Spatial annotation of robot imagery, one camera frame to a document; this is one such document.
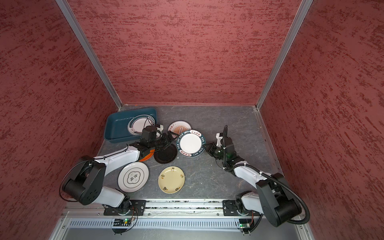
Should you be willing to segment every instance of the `blue plastic bin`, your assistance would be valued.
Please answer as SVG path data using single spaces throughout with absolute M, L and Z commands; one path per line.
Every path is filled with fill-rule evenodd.
M 105 140 L 111 143 L 118 143 L 139 139 L 140 136 L 130 134 L 127 126 L 132 118 L 142 114 L 152 116 L 155 122 L 157 122 L 156 110 L 154 108 L 129 110 L 109 115 L 104 130 Z

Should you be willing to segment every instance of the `textured red wallpaper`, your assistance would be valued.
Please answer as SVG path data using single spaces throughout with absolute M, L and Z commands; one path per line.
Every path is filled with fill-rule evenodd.
M 123 103 L 255 104 L 301 0 L 68 0 Z
M 54 0 L 1 1 L 0 42 L 0 239 L 45 240 L 116 105 Z
M 384 3 L 312 4 L 262 106 L 317 240 L 384 238 Z

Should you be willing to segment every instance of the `black mounting plate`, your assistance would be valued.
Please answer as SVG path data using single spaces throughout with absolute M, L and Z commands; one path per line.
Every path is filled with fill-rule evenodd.
M 145 204 L 147 203 L 147 201 L 146 200 L 132 200 L 131 199 L 131 203 L 132 203 L 132 207 L 137 209 L 137 214 L 139 216 L 143 216 L 143 213 L 145 210 Z M 132 213 L 133 213 L 133 211 L 130 210 L 127 213 L 127 215 L 124 215 L 124 216 L 132 216 Z M 123 215 L 119 215 L 116 211 L 114 211 L 114 209 L 112 207 L 109 207 L 109 206 L 105 206 L 104 216 L 121 216 L 121 217 L 123 217 Z
M 235 200 L 223 200 L 224 216 L 252 216 L 251 210 L 246 211 L 243 215 L 239 214 L 236 209 Z M 260 216 L 260 213 L 253 211 L 253 216 Z

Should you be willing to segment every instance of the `robotic arm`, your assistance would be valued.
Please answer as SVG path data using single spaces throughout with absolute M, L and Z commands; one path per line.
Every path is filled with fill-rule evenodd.
M 116 189 L 104 187 L 104 176 L 154 151 L 169 147 L 178 134 L 171 131 L 161 134 L 162 130 L 162 125 L 147 126 L 139 142 L 127 145 L 122 150 L 95 158 L 83 156 L 69 171 L 68 178 L 64 177 L 61 190 L 83 205 L 100 203 L 114 208 L 120 215 L 126 214 L 131 208 L 129 197 Z
M 280 173 L 269 174 L 258 170 L 248 164 L 243 158 L 237 156 L 232 139 L 227 137 L 228 126 L 222 133 L 217 133 L 217 142 L 206 144 L 208 154 L 216 160 L 222 160 L 223 169 L 233 175 L 246 180 L 258 194 L 248 192 L 238 195 L 235 202 L 237 211 L 242 214 L 247 210 L 254 210 L 264 214 L 275 227 L 284 222 L 305 224 L 309 221 L 310 212 L 304 201 L 290 188 L 284 176 Z M 291 220 L 301 213 L 300 204 L 305 210 L 305 218 Z

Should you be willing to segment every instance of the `orange plate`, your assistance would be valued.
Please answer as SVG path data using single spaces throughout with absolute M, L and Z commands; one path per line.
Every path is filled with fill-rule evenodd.
M 151 151 L 149 151 L 150 154 L 148 154 L 147 156 L 145 156 L 143 159 L 139 160 L 139 162 L 144 162 L 145 160 L 148 160 L 152 157 L 152 155 L 154 154 L 155 150 L 152 149 Z

